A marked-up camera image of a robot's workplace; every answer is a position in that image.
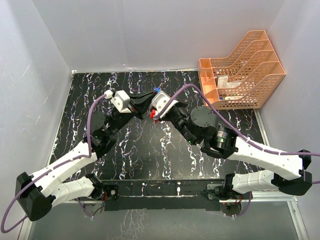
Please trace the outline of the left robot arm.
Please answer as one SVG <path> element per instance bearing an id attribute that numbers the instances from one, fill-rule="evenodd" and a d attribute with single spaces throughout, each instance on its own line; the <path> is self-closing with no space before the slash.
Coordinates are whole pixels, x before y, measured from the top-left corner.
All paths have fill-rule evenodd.
<path id="1" fill-rule="evenodd" d="M 85 137 L 76 147 L 41 170 L 21 173 L 16 179 L 15 194 L 29 220 L 43 218 L 54 206 L 70 199 L 99 199 L 104 188 L 96 177 L 90 175 L 68 184 L 64 181 L 105 156 L 115 145 L 118 131 L 134 117 L 143 119 L 156 94 L 156 90 L 146 93 L 107 90 L 92 103 Z"/>

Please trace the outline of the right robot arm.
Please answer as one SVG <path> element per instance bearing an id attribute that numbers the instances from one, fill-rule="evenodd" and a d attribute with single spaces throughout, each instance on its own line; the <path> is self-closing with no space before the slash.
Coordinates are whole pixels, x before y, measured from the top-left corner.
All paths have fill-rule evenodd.
<path id="1" fill-rule="evenodd" d="M 185 103 L 175 100 L 159 120 L 171 122 L 191 145 L 202 143 L 200 150 L 210 157 L 242 161 L 262 169 L 246 174 L 227 174 L 223 185 L 208 190 L 218 199 L 233 199 L 259 190 L 279 190 L 288 195 L 303 196 L 313 185 L 312 174 L 306 171 L 311 162 L 309 156 L 285 156 L 266 145 L 249 143 L 232 129 L 219 126 L 218 116 L 208 107 L 198 106 L 188 112 Z"/>

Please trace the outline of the red and metal key holder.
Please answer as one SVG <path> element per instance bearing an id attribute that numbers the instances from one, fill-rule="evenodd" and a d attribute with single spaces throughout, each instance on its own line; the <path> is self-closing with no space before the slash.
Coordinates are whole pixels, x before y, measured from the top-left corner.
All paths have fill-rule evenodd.
<path id="1" fill-rule="evenodd" d="M 150 118 L 155 122 L 158 123 L 159 120 L 155 118 L 155 115 L 158 114 L 158 111 L 156 109 L 152 109 L 150 112 Z"/>

